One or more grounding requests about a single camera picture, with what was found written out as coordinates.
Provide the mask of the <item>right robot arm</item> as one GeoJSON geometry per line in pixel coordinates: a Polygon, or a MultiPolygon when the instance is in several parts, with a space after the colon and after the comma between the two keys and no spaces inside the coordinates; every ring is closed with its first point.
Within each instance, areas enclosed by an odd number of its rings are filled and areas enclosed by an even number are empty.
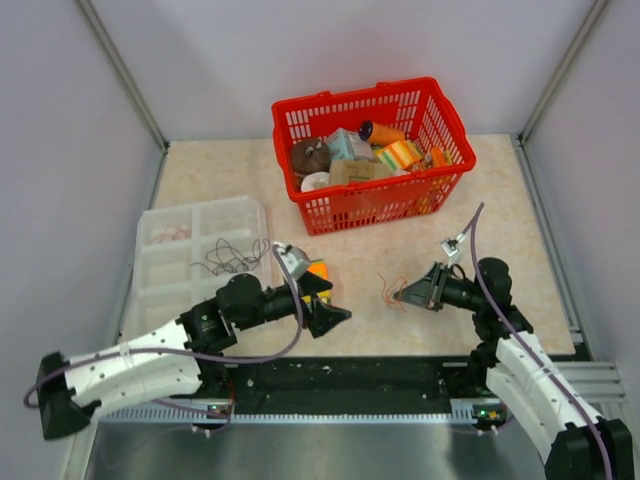
{"type": "Polygon", "coordinates": [[[392,297],[430,311],[452,306],[471,312],[481,342],[469,355],[467,384],[506,405],[536,447],[546,478],[635,478],[631,431],[570,385],[513,304],[511,288],[508,265],[488,257],[478,262],[473,279],[436,262],[392,297]]]}

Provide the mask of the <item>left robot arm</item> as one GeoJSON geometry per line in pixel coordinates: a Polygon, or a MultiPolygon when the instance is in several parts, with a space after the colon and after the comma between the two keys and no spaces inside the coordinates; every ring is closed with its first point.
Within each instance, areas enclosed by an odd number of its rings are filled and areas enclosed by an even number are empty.
{"type": "Polygon", "coordinates": [[[351,318],[325,303],[332,283],[310,272],[277,288],[251,274],[233,276],[214,297],[155,330],[79,357],[44,356],[30,394],[46,441],[70,437],[118,410],[165,397],[216,396],[226,387],[227,365],[257,364],[257,357],[223,356],[237,332],[295,316],[298,328],[319,338],[351,318]]]}

